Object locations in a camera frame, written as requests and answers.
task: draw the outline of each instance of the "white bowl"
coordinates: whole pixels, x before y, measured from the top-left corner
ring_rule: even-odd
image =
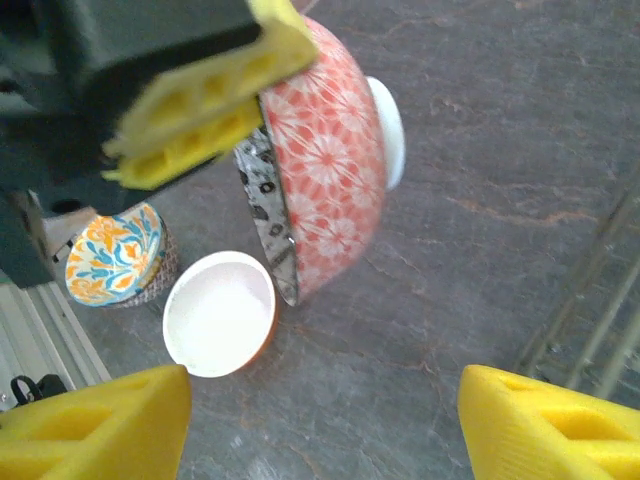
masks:
[[[164,309],[171,358],[198,377],[223,377],[262,351],[275,325],[276,295],[267,270],[240,252],[219,252],[193,264]]]
[[[387,191],[398,186],[406,163],[406,145],[402,117],[389,89],[377,78],[367,77],[384,136],[384,154],[387,164]]]

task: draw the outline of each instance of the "floor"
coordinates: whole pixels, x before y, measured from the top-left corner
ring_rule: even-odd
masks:
[[[635,0],[323,0],[408,139],[366,258],[245,371],[193,379],[180,479],[472,478],[465,365],[510,368],[640,154]],[[260,257],[231,164],[154,200],[183,266]],[[169,363],[163,301],[76,309],[113,376]]]

